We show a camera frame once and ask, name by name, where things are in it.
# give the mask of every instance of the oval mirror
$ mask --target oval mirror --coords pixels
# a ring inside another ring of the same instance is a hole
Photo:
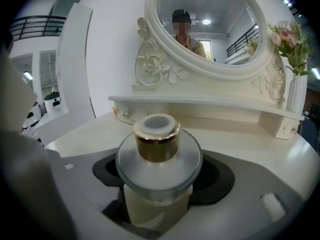
[[[159,0],[165,30],[207,60],[241,65],[259,42],[257,19],[244,0]]]

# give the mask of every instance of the black railing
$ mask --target black railing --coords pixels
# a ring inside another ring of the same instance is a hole
[[[21,17],[12,22],[9,30],[14,41],[27,38],[59,36],[66,19],[66,17],[45,15]]]
[[[247,32],[244,33],[237,41],[234,42],[228,49],[228,58],[231,55],[239,52],[243,47],[245,47],[250,39],[259,40],[259,29],[257,28],[257,23],[254,24]]]

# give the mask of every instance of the window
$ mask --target window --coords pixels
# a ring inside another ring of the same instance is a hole
[[[206,59],[212,61],[211,41],[200,41],[203,44]]]

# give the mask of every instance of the vase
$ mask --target vase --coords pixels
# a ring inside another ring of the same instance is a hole
[[[288,100],[286,103],[286,108],[297,114],[301,114],[304,108],[305,99],[304,85],[302,84],[302,79],[299,75],[294,75],[290,83]]]

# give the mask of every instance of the white mirror frame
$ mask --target white mirror frame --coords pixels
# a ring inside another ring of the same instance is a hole
[[[158,13],[159,0],[146,0],[144,14],[150,33],[159,45],[185,67],[208,77],[223,81],[251,79],[266,68],[274,56],[274,46],[268,37],[264,13],[256,0],[244,0],[253,11],[259,26],[259,44],[251,60],[243,65],[227,65],[209,61],[183,48],[163,27]]]

